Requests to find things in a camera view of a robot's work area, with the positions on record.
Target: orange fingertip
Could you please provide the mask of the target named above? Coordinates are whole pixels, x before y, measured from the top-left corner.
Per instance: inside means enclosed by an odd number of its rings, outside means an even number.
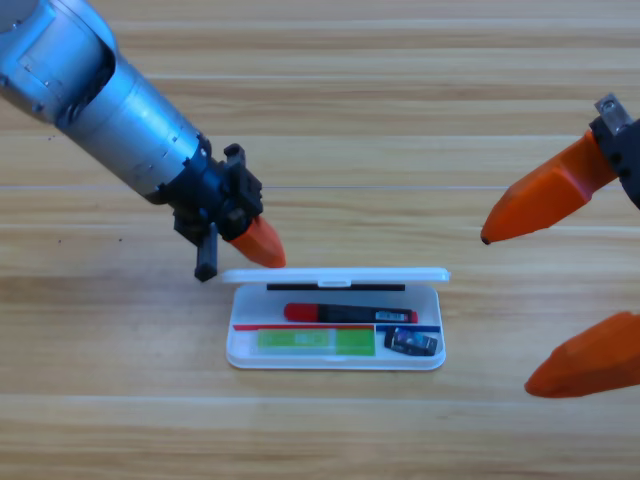
[[[640,384],[640,315],[616,314],[571,338],[524,388],[545,398],[583,397]]]
[[[287,264],[278,233],[262,217],[256,217],[245,233],[229,243],[263,267],[281,268]]]
[[[588,131],[507,190],[482,228],[482,241],[488,245],[549,228],[586,205],[615,178]]]

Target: white lid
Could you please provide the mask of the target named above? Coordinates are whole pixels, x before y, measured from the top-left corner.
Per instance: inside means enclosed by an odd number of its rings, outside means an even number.
[[[302,283],[319,287],[349,287],[352,283],[406,284],[448,282],[450,273],[439,267],[276,268],[228,270],[225,283]]]

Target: blue stripe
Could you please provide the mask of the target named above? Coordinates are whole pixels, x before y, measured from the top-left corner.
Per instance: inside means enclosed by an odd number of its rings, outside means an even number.
[[[437,325],[376,325],[376,333],[387,333],[390,328],[404,328],[412,332],[441,333],[442,328]]]

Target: red pen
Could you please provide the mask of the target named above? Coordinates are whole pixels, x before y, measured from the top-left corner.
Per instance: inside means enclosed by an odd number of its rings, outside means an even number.
[[[290,322],[310,323],[418,323],[418,314],[404,308],[354,307],[322,303],[289,303],[284,316]]]

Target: wooden table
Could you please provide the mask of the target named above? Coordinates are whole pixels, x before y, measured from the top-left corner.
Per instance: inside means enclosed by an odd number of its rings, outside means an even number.
[[[600,97],[640,115],[640,3],[95,5],[218,157],[247,149],[290,266],[452,272],[448,359],[231,368],[233,290],[194,280],[170,211],[3,103],[1,478],[638,478],[640,389],[549,401],[523,384],[570,336],[640,312],[640,213],[615,182],[549,231],[491,247],[479,232]]]

